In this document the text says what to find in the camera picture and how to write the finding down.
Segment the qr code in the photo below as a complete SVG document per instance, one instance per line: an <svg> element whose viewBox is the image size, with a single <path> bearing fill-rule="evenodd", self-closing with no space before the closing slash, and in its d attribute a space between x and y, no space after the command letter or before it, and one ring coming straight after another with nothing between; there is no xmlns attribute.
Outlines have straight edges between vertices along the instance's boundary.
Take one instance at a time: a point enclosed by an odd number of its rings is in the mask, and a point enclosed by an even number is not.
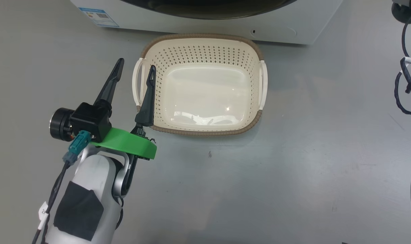
<svg viewBox="0 0 411 244"><path fill-rule="evenodd" d="M99 13L96 13L96 14L97 14L97 16L100 17L100 18L109 19L109 17L108 17L106 14L99 14Z"/></svg>

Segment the teal connector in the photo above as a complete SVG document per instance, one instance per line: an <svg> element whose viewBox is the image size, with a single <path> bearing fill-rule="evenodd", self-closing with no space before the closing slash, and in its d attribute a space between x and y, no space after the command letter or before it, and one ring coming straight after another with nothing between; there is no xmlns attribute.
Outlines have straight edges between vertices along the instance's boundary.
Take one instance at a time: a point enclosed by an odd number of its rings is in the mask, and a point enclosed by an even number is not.
<svg viewBox="0 0 411 244"><path fill-rule="evenodd" d="M68 152L62 157L62 160L69 165L77 161L77 156L91 142L91 134L88 131L80 131L68 147Z"/></svg>

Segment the camera lens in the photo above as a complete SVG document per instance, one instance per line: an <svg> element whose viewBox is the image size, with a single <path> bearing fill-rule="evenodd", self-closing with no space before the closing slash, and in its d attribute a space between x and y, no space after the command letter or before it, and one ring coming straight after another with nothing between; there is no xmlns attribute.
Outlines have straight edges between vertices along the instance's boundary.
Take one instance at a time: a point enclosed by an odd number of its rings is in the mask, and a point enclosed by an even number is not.
<svg viewBox="0 0 411 244"><path fill-rule="evenodd" d="M73 140L71 124L69 122L73 112L74 110L67 108L59 108L55 111L49 124L50 135L53 138L66 142Z"/></svg>

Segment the green bracket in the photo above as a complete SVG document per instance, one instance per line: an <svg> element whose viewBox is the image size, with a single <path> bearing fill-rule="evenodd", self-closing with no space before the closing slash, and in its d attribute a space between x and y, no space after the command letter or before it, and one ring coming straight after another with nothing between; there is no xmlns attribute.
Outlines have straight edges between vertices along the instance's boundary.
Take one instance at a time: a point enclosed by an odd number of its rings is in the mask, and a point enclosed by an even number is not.
<svg viewBox="0 0 411 244"><path fill-rule="evenodd" d="M157 146L147 138L117 128L111 128L102 142L91 142L91 144L134 154L146 159L154 159L157 151Z"/></svg>

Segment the brown woven rim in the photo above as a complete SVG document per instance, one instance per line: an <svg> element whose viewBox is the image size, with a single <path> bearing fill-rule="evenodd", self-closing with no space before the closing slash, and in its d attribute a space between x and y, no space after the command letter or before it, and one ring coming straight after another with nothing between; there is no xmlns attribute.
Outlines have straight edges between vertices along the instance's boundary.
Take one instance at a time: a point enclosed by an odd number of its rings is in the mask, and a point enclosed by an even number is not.
<svg viewBox="0 0 411 244"><path fill-rule="evenodd" d="M165 40L173 40L173 39L186 39L186 38L212 38L212 39L226 39L226 40L235 40L235 41L240 41L243 43L248 44L251 46L255 52L258 55L258 58L260 60L264 60L263 53L261 52L260 48L251 40L246 39L244 37L238 37L238 36L231 36L231 35L223 35L223 34L171 34L171 35L166 35L166 36L161 36L157 37L156 39L152 40L151 43L149 43L144 50L142 51L141 58L145 58L147 55L148 51L152 46L154 46L156 43L159 43L161 41ZM177 134L177 135L183 135L183 136L229 136L229 135L238 135L241 133L245 133L246 131L250 130L253 128L258 121L260 120L261 114L263 113L263 110L258 110L256 113L255 118L253 118L253 121L247 125L244 128L241 128L239 130L233 130L233 131L183 131L183 130L174 130L174 129L168 129L168 128L162 128L158 126L151 126L153 130L156 131L161 131L165 133L171 133L171 134Z"/></svg>

